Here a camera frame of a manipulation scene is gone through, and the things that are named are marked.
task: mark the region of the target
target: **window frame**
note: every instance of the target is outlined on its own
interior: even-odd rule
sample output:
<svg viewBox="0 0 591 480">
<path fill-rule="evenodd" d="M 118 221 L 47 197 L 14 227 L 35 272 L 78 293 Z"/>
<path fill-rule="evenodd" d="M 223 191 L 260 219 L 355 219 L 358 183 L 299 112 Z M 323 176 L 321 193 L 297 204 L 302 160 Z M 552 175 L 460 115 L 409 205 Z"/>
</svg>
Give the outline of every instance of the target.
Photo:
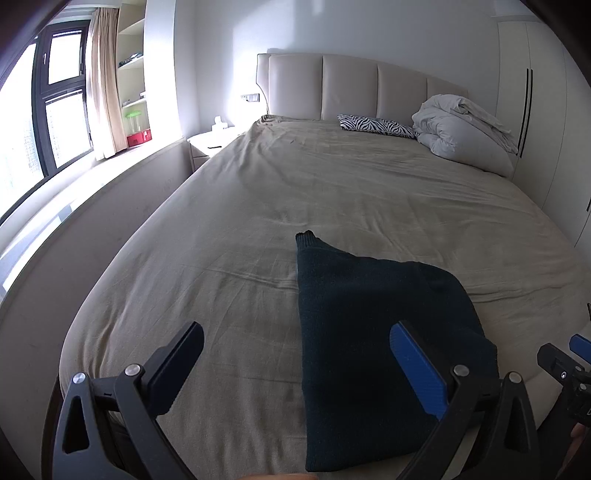
<svg viewBox="0 0 591 480">
<path fill-rule="evenodd" d="M 90 20 L 76 20 L 69 22 L 60 22 L 46 26 L 38 36 L 36 36 L 27 46 L 35 45 L 35 55 L 33 57 L 33 69 L 31 72 L 31 113 L 33 121 L 33 134 L 37 156 L 43 172 L 43 178 L 35 185 L 31 186 L 6 212 L 0 216 L 0 226 L 22 203 L 29 198 L 33 192 L 54 177 L 57 173 L 64 170 L 75 161 L 80 160 L 93 151 L 92 137 L 90 135 L 90 126 L 88 123 L 88 111 L 86 108 L 86 41 L 88 39 L 88 29 Z M 80 30 L 82 37 L 80 39 L 79 66 L 80 74 L 78 77 L 64 79 L 52 84 L 48 83 L 49 62 L 51 39 L 56 33 L 65 33 L 68 31 Z M 47 127 L 46 101 L 58 96 L 77 92 L 82 90 L 82 102 L 84 105 L 84 115 L 86 120 L 86 131 L 90 142 L 90 149 L 82 152 L 78 156 L 64 163 L 59 168 L 53 155 L 51 139 Z"/>
</svg>

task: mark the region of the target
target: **mattress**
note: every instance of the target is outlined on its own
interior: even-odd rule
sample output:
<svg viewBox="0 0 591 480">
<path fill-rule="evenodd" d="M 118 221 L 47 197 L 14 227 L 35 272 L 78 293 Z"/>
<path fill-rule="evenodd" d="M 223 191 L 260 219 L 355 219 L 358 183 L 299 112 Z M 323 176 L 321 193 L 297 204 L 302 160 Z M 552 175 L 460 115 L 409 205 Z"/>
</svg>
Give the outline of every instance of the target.
<svg viewBox="0 0 591 480">
<path fill-rule="evenodd" d="M 67 334 L 62 389 L 78 371 L 145 362 L 195 320 L 206 346 L 158 420 L 181 458 L 206 480 L 303 472 L 294 237 L 308 229 L 354 255 L 453 273 L 541 423 L 559 385 L 538 348 L 567 351 L 571 335 L 590 333 L 591 274 L 557 227 L 508 180 L 417 141 L 276 116 L 208 160 L 117 254 Z M 320 477 L 391 479 L 407 461 Z"/>
</svg>

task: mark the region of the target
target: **zebra print pillow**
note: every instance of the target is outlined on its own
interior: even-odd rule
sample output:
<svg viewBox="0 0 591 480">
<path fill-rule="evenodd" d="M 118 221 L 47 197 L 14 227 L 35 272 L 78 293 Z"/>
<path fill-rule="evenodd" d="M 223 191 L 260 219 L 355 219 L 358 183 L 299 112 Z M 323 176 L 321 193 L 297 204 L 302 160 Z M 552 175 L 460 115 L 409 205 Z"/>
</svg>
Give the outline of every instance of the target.
<svg viewBox="0 0 591 480">
<path fill-rule="evenodd" d="M 393 137 L 417 137 L 417 133 L 411 127 L 400 125 L 398 122 L 392 120 L 357 115 L 337 115 L 337 117 L 339 118 L 340 127 L 343 130 L 392 135 Z"/>
</svg>

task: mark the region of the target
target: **shelf board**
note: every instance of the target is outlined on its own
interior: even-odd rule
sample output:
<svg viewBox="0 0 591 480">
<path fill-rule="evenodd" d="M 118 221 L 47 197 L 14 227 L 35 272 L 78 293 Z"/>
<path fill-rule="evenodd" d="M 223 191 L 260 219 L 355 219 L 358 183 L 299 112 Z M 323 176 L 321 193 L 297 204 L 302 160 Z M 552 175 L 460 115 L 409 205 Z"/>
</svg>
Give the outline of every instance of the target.
<svg viewBox="0 0 591 480">
<path fill-rule="evenodd" d="M 143 35 L 144 20 L 145 18 L 141 18 L 136 23 L 132 23 L 129 27 L 125 27 L 119 32 L 119 35 Z"/>
<path fill-rule="evenodd" d="M 140 103 L 144 103 L 145 101 L 146 101 L 146 99 L 145 99 L 145 98 L 141 98 L 141 99 L 139 99 L 139 100 L 136 100 L 135 102 L 128 103 L 127 105 L 122 105 L 122 106 L 121 106 L 121 108 L 127 108 L 127 107 L 129 107 L 129 106 L 138 105 L 138 104 L 140 104 Z"/>
<path fill-rule="evenodd" d="M 141 56 L 138 59 L 133 59 L 129 63 L 126 63 L 122 67 L 119 67 L 118 70 L 129 70 L 129 69 L 142 69 L 144 68 L 144 57 Z"/>
</svg>

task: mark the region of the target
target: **beige headboard panel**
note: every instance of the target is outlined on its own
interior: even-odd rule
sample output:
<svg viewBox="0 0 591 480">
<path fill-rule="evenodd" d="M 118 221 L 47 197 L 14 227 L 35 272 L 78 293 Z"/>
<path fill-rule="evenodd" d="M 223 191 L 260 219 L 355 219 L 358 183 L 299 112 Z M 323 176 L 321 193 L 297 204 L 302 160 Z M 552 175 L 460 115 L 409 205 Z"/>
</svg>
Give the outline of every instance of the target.
<svg viewBox="0 0 591 480">
<path fill-rule="evenodd" d="M 256 83 L 268 112 L 335 121 L 339 113 L 412 125 L 411 116 L 429 97 L 466 89 L 389 63 L 343 55 L 261 53 Z"/>
</svg>

